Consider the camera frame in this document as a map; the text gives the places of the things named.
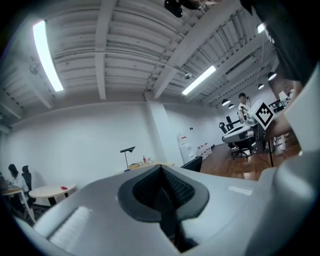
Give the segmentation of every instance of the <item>black monitor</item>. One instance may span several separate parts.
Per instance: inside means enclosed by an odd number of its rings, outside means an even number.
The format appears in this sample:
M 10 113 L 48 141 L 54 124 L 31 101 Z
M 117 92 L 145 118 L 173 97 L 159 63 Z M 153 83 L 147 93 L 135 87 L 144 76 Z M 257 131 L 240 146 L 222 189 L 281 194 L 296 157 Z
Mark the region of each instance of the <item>black monitor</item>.
M 195 159 L 181 166 L 181 168 L 200 173 L 201 165 L 202 165 L 202 156 L 197 156 Z

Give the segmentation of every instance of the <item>wooden table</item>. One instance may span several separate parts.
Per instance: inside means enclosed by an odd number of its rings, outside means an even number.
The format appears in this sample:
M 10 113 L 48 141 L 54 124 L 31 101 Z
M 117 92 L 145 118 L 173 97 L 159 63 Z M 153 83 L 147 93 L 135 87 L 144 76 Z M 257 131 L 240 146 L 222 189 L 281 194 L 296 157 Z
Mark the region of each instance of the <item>wooden table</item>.
M 48 198 L 50 205 L 54 206 L 55 204 L 57 204 L 55 196 L 64 194 L 67 198 L 69 196 L 68 192 L 73 190 L 76 186 L 77 185 L 75 184 L 66 185 L 64 186 L 67 188 L 65 190 L 61 189 L 60 186 L 42 186 L 31 190 L 29 192 L 29 196 L 32 198 Z
M 20 193 L 21 196 L 22 196 L 22 200 L 24 202 L 24 206 L 28 212 L 28 215 L 30 216 L 31 220 L 33 221 L 33 223 L 36 223 L 36 220 L 35 220 L 35 217 L 34 217 L 34 214 L 32 213 L 31 209 L 29 208 L 29 205 L 27 204 L 27 200 L 26 200 L 26 197 L 25 197 L 25 193 L 24 191 L 22 190 L 22 188 L 20 187 L 13 187 L 13 188 L 8 188 L 7 190 L 4 190 L 1 192 L 1 194 L 3 196 L 9 196 L 9 195 L 14 195 L 14 194 L 18 194 Z
M 139 165 L 137 167 L 134 167 L 130 170 L 135 170 L 135 169 L 139 169 L 139 168 L 143 168 L 143 167 L 148 167 L 148 166 L 155 166 L 155 165 L 162 165 L 162 166 L 173 166 L 174 164 L 172 163 L 168 163 L 168 162 L 152 162 L 150 164 L 144 164 L 144 165 Z

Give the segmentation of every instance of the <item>headphones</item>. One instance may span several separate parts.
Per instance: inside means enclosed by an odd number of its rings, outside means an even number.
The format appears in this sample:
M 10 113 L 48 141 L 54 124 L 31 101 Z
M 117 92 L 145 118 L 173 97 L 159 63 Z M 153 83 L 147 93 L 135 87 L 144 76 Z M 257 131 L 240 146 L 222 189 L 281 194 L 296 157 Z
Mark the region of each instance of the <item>headphones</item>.
M 181 5 L 190 10 L 200 9 L 202 6 L 192 3 L 190 0 L 165 0 L 164 8 L 171 12 L 177 18 L 181 18 L 183 11 Z

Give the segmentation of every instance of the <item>dark clothing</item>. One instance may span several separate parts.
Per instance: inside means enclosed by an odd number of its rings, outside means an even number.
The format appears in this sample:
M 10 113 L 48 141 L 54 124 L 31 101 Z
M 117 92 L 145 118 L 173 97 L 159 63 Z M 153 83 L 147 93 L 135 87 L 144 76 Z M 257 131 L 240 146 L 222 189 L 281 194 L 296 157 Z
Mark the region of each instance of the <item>dark clothing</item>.
M 252 14 L 252 7 L 274 40 L 279 67 L 285 79 L 308 82 L 319 60 L 312 3 L 289 0 L 240 0 Z

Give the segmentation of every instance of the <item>white ceiling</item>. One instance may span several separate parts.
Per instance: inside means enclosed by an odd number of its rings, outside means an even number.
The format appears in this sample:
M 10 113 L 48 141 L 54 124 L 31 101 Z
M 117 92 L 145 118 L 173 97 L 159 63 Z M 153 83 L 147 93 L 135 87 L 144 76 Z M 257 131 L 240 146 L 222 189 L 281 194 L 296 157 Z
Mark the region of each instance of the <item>white ceiling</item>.
M 64 91 L 53 90 L 39 61 L 32 36 L 39 19 L 47 22 Z M 183 9 L 182 18 L 167 11 L 164 0 L 46 2 L 26 18 L 2 59 L 0 111 L 23 118 L 31 108 L 57 109 L 70 95 L 93 95 L 95 102 L 115 92 L 181 98 L 211 65 L 217 71 L 183 101 L 214 106 L 270 71 L 275 54 L 257 34 L 258 24 L 238 0 L 202 11 Z M 38 66 L 37 75 L 31 66 Z M 182 70 L 194 78 L 186 80 Z

